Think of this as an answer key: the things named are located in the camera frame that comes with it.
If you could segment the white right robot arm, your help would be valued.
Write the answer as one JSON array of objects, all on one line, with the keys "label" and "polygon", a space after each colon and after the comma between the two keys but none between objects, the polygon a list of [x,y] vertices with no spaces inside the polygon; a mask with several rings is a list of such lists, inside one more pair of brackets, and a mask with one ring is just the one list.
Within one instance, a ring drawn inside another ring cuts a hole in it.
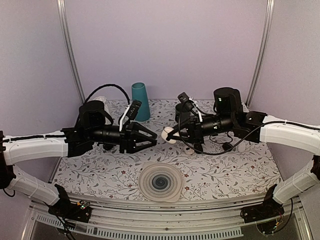
[{"label": "white right robot arm", "polygon": [[308,153],[312,159],[286,180],[270,187],[259,206],[262,218],[269,218],[292,197],[320,183],[320,128],[298,123],[259,111],[245,111],[239,90],[222,87],[213,91],[214,113],[200,110],[196,100],[182,92],[178,100],[182,109],[191,113],[174,127],[165,127],[161,137],[168,143],[182,141],[197,153],[204,151],[204,138],[232,132],[242,142],[279,145],[287,149]]}]

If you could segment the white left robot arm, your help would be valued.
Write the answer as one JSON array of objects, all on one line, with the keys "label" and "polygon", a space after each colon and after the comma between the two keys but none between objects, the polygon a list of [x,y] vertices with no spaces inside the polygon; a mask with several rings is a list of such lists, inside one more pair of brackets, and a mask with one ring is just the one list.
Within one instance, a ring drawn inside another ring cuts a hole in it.
[{"label": "white left robot arm", "polygon": [[128,118],[114,125],[102,101],[92,100],[79,108],[74,127],[31,136],[0,136],[0,187],[10,189],[53,206],[63,217],[74,213],[65,189],[48,184],[21,170],[17,163],[44,158],[72,158],[93,149],[94,144],[119,146],[122,154],[134,154],[157,144],[157,134],[134,119],[141,106],[133,101],[122,115]]}]

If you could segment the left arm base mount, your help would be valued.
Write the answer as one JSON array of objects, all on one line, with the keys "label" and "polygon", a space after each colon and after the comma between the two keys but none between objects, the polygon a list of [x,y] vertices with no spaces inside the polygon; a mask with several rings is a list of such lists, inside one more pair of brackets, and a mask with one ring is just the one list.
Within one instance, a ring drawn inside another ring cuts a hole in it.
[{"label": "left arm base mount", "polygon": [[62,186],[58,184],[54,186],[57,188],[59,199],[57,203],[48,207],[48,213],[62,219],[88,223],[92,214],[91,203],[85,200],[72,203],[66,190]]}]

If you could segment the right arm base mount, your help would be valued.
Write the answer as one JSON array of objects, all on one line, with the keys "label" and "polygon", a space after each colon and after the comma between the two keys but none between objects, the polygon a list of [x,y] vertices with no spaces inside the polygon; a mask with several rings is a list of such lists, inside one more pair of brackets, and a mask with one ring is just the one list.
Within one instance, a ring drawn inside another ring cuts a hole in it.
[{"label": "right arm base mount", "polygon": [[241,209],[240,216],[245,223],[261,221],[268,218],[277,217],[285,213],[283,204],[278,203],[273,199],[273,192],[276,186],[277,184],[268,189],[262,203],[246,206]]}]

